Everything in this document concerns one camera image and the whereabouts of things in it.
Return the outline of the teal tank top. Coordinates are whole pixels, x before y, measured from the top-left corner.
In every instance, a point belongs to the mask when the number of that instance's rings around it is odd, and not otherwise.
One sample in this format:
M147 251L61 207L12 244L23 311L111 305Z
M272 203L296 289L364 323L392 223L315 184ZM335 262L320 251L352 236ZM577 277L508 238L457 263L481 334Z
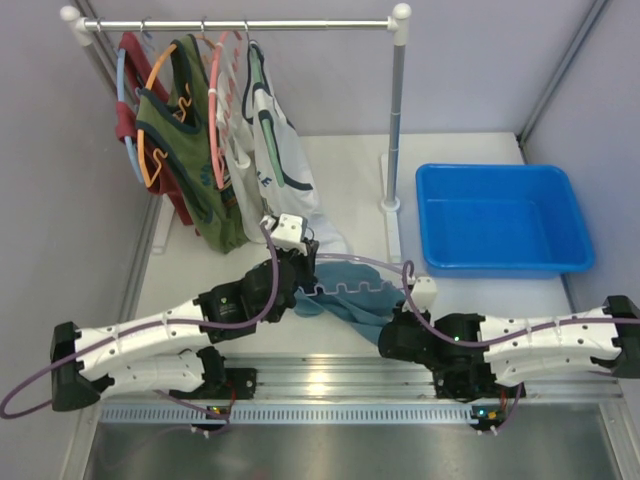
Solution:
M306 296L299 290L295 294L294 312L303 318L330 313L355 330L369 343L376 345L382 328L390 321L392 310L402 304L405 296L396 289L377 294L340 294Z

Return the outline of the lavender plastic hanger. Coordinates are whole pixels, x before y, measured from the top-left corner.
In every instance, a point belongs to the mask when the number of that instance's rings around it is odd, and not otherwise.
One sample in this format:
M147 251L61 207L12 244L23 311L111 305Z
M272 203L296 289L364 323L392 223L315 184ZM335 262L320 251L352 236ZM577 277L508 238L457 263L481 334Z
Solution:
M300 287L306 296L377 294L396 289L389 280L383 280L379 269L387 270L399 276L403 274L403 265L386 263L380 260L341 253L319 253L315 275L317 280L311 285Z

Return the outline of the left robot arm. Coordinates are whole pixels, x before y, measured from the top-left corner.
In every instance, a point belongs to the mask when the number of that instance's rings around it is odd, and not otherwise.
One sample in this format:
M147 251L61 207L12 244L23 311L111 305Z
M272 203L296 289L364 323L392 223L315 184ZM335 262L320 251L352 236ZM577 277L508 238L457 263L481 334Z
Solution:
M50 360L52 408L80 410L110 396L164 390L179 398L220 394L227 383L218 343L277 323L301 287L316 284L319 243L276 248L276 256L241 279L218 285L176 307L100 328L55 327Z

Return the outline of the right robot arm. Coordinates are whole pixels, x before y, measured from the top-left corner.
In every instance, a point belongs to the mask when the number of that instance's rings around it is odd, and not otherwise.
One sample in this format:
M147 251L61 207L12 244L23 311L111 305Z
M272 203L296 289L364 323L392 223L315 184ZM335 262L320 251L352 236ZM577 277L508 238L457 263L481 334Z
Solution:
M440 399L514 398L531 379L576 372L639 376L639 309L624 295L566 317L502 318L398 307L378 338L382 357L424 366Z

